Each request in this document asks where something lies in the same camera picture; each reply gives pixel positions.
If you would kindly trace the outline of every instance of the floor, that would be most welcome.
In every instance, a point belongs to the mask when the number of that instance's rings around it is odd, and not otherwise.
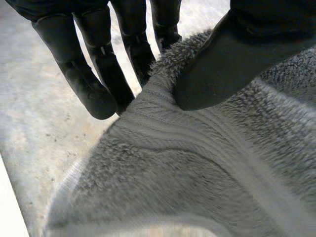
[[[158,58],[147,2],[147,35]],[[127,81],[138,94],[140,87],[124,51],[112,6],[110,9],[114,50]],[[188,37],[214,27],[228,9],[229,0],[183,0],[179,33]],[[0,2],[0,29],[0,151],[29,234],[37,237],[51,195],[65,172],[118,117],[99,121],[89,115],[30,22],[5,1]],[[79,31],[78,36],[92,65]],[[152,227],[128,236],[206,237],[212,234],[194,227],[172,226]]]

